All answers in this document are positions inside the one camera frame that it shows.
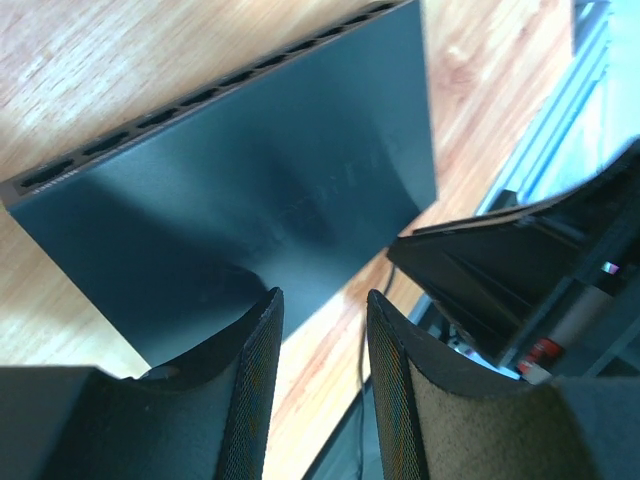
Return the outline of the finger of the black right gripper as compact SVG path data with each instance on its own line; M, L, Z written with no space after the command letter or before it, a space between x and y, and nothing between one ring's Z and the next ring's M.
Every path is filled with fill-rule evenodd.
M639 273L639 147L554 197L397 238L388 259L491 362L512 362L590 287Z

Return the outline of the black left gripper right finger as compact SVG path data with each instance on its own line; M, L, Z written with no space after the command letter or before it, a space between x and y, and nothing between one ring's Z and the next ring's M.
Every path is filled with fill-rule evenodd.
M407 320L379 291L367 334L388 479L635 479L639 382L487 369Z

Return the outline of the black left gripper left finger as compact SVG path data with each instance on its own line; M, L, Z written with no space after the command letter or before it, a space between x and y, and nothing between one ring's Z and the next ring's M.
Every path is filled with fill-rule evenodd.
M5 479L258 479L282 340L283 292L149 370L1 371Z

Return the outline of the black network switch box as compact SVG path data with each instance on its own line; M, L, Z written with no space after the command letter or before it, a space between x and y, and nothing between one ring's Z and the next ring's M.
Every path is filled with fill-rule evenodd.
M151 365L274 287L291 333L435 201L421 6L370 4L1 197Z

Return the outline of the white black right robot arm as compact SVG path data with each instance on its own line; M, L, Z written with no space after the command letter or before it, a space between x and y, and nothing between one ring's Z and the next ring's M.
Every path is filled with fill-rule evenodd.
M569 191L416 230L387 256L486 361L548 367L639 271L639 145Z

